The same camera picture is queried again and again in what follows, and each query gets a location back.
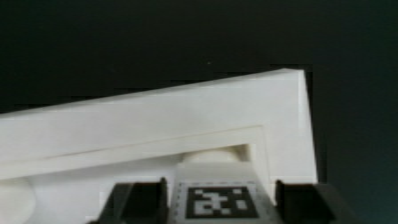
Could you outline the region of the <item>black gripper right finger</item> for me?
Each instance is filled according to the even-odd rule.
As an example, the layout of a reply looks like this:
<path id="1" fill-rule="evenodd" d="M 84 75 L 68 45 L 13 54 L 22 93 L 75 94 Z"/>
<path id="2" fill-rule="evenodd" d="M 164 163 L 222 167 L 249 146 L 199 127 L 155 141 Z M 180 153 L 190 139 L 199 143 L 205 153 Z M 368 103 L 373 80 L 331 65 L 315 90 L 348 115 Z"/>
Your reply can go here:
<path id="1" fill-rule="evenodd" d="M 285 224 L 363 224 L 336 188 L 276 181 L 276 209 Z"/>

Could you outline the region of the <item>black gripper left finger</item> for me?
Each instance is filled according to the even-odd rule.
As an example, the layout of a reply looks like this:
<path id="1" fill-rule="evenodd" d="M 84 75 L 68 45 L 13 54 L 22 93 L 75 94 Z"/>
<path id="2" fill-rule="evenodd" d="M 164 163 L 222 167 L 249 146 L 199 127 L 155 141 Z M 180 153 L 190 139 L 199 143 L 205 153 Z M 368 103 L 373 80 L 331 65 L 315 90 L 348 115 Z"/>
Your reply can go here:
<path id="1" fill-rule="evenodd" d="M 167 224 L 167 179 L 114 185 L 98 218 L 87 224 Z"/>

